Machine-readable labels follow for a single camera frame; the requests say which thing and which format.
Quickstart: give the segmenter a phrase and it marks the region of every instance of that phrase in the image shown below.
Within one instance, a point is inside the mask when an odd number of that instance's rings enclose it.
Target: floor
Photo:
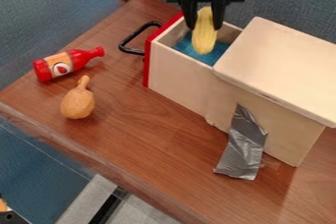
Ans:
[[[95,223],[92,221],[93,217],[111,194],[121,202],[112,214],[107,216],[106,224],[180,223],[136,196],[117,194],[117,185],[100,175],[95,175],[56,224]]]
[[[93,175],[0,118],[0,193],[31,223],[55,223]]]

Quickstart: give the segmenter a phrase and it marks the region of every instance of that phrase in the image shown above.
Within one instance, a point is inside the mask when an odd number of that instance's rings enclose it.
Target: ketchup bottle toy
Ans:
[[[92,58],[104,55],[103,47],[96,47],[90,51],[74,49],[68,53],[62,52],[35,60],[32,64],[39,81],[46,82],[80,70]]]

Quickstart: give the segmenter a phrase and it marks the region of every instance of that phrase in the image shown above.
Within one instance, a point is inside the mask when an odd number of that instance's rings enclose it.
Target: crumpled tape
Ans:
[[[252,113],[237,104],[229,143],[213,171],[234,178],[254,180],[266,138],[267,131],[256,122]]]

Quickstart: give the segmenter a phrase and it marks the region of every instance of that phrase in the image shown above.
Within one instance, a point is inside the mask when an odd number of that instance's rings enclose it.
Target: blue sponge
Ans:
[[[185,55],[189,55],[190,57],[199,60],[199,62],[205,63],[208,66],[212,67],[229,48],[229,46],[230,44],[216,41],[215,46],[210,53],[206,55],[200,55],[196,51],[194,51],[192,45],[192,34],[188,32],[186,36],[181,41],[179,41],[173,48]]]

